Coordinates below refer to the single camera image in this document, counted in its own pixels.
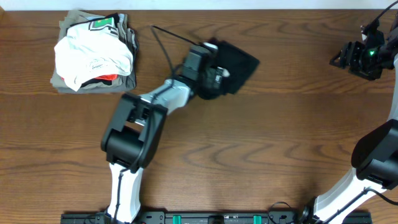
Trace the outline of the black t-shirt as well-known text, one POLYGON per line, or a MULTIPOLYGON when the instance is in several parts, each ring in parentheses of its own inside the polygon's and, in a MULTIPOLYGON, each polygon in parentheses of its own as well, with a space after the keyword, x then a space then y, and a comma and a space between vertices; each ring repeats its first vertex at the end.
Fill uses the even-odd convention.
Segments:
MULTIPOLYGON (((210 67, 221 67, 227 69, 230 73, 230 78, 225 84, 226 94, 237 93, 255 72, 260 61, 227 41, 212 38, 208 43, 216 45, 218 47, 218 51, 205 70, 210 67)), ((204 100, 214 100, 219 96, 199 97, 204 100)))

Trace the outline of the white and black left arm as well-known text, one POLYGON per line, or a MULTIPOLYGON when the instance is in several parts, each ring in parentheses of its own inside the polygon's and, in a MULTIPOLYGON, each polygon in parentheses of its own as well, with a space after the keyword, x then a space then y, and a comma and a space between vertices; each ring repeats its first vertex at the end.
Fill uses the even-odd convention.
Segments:
POLYGON ((221 88, 229 71, 216 61, 221 48, 205 42, 190 47, 183 64, 149 93, 125 93, 101 140, 112 174, 108 223, 132 223, 141 208, 139 192, 144 169, 159 145, 167 116, 187 105, 200 90, 221 88))

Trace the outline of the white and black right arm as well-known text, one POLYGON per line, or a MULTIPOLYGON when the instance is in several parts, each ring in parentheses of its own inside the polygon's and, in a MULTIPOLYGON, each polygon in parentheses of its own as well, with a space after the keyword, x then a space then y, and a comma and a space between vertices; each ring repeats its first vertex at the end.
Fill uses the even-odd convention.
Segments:
MULTIPOLYGON (((384 37, 379 18, 361 27, 362 40, 348 42, 330 65, 345 69, 368 81, 381 77, 384 70, 397 70, 397 22, 384 37)), ((393 94, 387 121, 355 145, 351 169, 326 193, 315 197, 304 208, 296 223, 370 223, 369 215, 353 211, 377 195, 397 205, 384 192, 397 187, 397 93, 393 94)))

